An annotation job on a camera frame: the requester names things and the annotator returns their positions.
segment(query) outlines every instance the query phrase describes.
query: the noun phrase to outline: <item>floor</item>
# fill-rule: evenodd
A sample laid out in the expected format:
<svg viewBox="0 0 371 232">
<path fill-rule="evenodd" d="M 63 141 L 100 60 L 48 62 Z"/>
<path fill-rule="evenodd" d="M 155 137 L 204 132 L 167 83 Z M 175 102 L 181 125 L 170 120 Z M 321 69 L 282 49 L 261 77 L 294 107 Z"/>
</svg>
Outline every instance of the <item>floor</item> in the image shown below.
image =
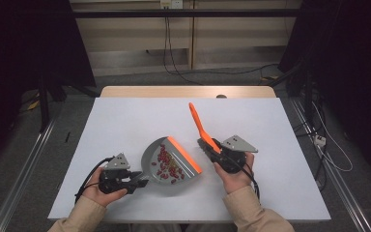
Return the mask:
<svg viewBox="0 0 371 232">
<path fill-rule="evenodd" d="M 204 60 L 198 70 L 220 69 L 221 74 L 199 73 L 199 75 L 186 75 L 204 84 L 236 84 L 255 85 L 263 80 L 264 76 L 280 75 L 275 67 L 256 70 L 244 75 L 228 75 L 235 71 L 253 71 L 264 64 L 278 63 L 283 53 L 283 47 L 272 48 L 246 48 L 236 50 L 207 50 Z M 99 85 L 97 91 L 105 85 L 148 85 L 148 84 L 184 84 L 177 75 L 168 74 L 161 65 L 163 51 L 136 51 L 136 52 L 110 52 L 89 54 L 96 81 Z M 186 51 L 174 50 L 173 57 L 179 71 L 187 70 Z M 174 67 L 167 59 L 167 69 L 173 71 Z M 294 107 L 300 98 L 288 98 L 284 85 L 278 85 L 275 89 L 276 95 L 281 99 L 288 118 L 293 128 L 301 124 L 297 108 Z M 0 221 L 0 231 L 46 231 L 52 221 L 47 220 L 47 214 L 58 192 L 59 186 L 68 169 L 74 150 L 78 144 L 80 134 L 93 105 L 93 99 L 66 87 L 68 98 L 65 102 L 49 103 L 52 117 L 56 117 L 56 123 L 48 134 L 48 137 L 38 137 L 40 128 L 40 112 L 38 109 L 26 111 L 21 109 L 14 124 L 14 129 L 9 134 L 6 145 L 2 148 L 0 156 L 0 214 L 6 220 Z M 25 93 L 24 99 L 29 98 L 36 92 Z M 348 154 L 353 163 L 353 170 L 349 172 L 338 172 L 331 165 L 326 164 L 327 169 L 321 171 L 318 183 L 326 182 L 321 191 L 326 201 L 331 221 L 319 223 L 295 222 L 296 231 L 371 231 L 371 167 L 366 163 L 356 144 L 349 141 L 341 129 L 340 122 L 335 119 L 334 112 L 329 111 L 328 104 L 325 107 L 327 115 L 327 128 L 330 134 L 341 148 Z M 296 131 L 297 134 L 305 133 L 305 128 Z M 43 148 L 36 148 L 36 141 L 46 139 Z M 309 163 L 310 169 L 316 173 L 318 169 L 318 157 L 308 136 L 299 136 L 299 144 Z M 342 151 L 328 140 L 328 151 L 335 164 L 348 168 L 350 163 Z M 16 188 L 18 198 L 9 199 L 14 183 L 22 176 L 19 173 L 25 171 L 25 163 L 31 155 L 31 150 L 38 150 L 39 156 L 31 161 L 33 168 L 29 176 L 23 176 L 24 188 Z M 10 201 L 14 208 L 2 211 L 5 201 Z M 360 225 L 353 217 L 352 209 L 360 208 L 362 215 L 357 218 L 366 218 L 367 224 Z M 97 231 L 127 231 L 124 224 L 102 223 Z"/>
</svg>

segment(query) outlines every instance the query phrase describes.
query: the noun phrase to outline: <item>white table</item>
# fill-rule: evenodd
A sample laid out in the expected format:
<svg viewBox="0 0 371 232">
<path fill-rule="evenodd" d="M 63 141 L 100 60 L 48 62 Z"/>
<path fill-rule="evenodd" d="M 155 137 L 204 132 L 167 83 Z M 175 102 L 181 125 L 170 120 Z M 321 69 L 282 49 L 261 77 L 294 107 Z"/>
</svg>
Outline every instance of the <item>white table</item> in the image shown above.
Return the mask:
<svg viewBox="0 0 371 232">
<path fill-rule="evenodd" d="M 277 98 L 99 98 L 71 161 L 49 218 L 67 217 L 74 195 L 96 163 L 124 152 L 131 170 L 156 139 L 172 135 L 200 164 L 203 173 L 176 186 L 149 183 L 108 206 L 104 221 L 141 223 L 219 223 L 232 221 L 225 191 L 199 148 L 188 109 L 193 102 L 205 130 L 222 141 L 237 134 L 259 149 L 254 171 L 261 203 L 290 221 L 329 220 L 325 202 Z"/>
</svg>

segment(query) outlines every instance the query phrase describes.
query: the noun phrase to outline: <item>red beans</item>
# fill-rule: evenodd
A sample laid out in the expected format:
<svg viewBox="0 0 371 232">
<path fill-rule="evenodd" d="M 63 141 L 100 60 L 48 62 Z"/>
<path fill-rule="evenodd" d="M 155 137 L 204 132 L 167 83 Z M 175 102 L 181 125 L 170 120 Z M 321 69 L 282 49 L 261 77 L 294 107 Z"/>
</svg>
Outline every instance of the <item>red beans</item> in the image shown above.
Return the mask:
<svg viewBox="0 0 371 232">
<path fill-rule="evenodd" d="M 165 150 L 165 145 L 160 144 L 160 152 L 157 155 L 157 162 L 159 163 L 159 170 L 157 175 L 159 178 L 167 180 L 171 178 L 171 184 L 174 185 L 177 180 L 183 180 L 185 174 L 183 169 L 177 165 L 173 157 Z M 152 162 L 152 166 L 157 166 L 156 162 Z"/>
</svg>

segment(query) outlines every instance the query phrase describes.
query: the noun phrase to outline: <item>black curtain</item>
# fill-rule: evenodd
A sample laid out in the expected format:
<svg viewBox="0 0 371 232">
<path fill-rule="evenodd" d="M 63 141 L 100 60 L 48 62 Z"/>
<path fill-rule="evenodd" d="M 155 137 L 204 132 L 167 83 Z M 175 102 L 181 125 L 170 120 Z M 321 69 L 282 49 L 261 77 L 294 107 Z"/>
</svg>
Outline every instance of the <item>black curtain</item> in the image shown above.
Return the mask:
<svg viewBox="0 0 371 232">
<path fill-rule="evenodd" d="M 43 74 L 53 86 L 96 85 L 75 19 L 22 14 L 32 10 L 71 12 L 71 5 L 68 0 L 0 0 L 0 146 L 21 95 L 38 89 Z"/>
<path fill-rule="evenodd" d="M 317 43 L 320 48 L 310 56 L 308 68 L 346 133 L 371 164 L 371 0 L 337 2 L 342 2 L 340 11 L 332 15 L 333 23 Z M 321 21 L 298 21 L 282 70 L 291 69 L 303 55 L 317 34 L 310 25 Z"/>
</svg>

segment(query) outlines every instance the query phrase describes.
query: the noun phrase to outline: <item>table surface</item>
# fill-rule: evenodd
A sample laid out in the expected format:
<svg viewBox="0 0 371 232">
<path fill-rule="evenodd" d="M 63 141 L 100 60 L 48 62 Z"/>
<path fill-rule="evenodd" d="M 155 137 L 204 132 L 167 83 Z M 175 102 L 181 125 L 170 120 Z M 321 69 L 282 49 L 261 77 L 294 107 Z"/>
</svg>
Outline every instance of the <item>table surface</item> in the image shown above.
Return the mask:
<svg viewBox="0 0 371 232">
<path fill-rule="evenodd" d="M 106 98 L 121 95 L 125 89 L 129 98 Z M 155 98 L 140 98 L 150 97 L 148 91 Z M 218 94 L 237 98 L 239 91 L 245 99 L 215 99 Z M 149 183 L 133 195 L 110 204 L 104 221 L 232 221 L 222 203 L 225 195 L 222 183 L 196 143 L 199 135 L 187 106 L 193 102 L 205 130 L 212 137 L 221 141 L 237 134 L 259 149 L 253 169 L 263 207 L 277 211 L 290 221 L 329 220 L 325 202 L 283 106 L 269 91 L 269 87 L 251 86 L 106 87 L 102 98 L 95 101 L 49 218 L 68 216 L 73 195 L 100 160 L 124 152 L 130 170 L 141 170 L 140 160 L 147 146 L 171 135 L 197 161 L 203 173 L 176 186 Z M 176 98 L 158 98 L 173 96 Z"/>
<path fill-rule="evenodd" d="M 107 86 L 101 97 L 113 98 L 276 98 L 269 86 Z"/>
</svg>

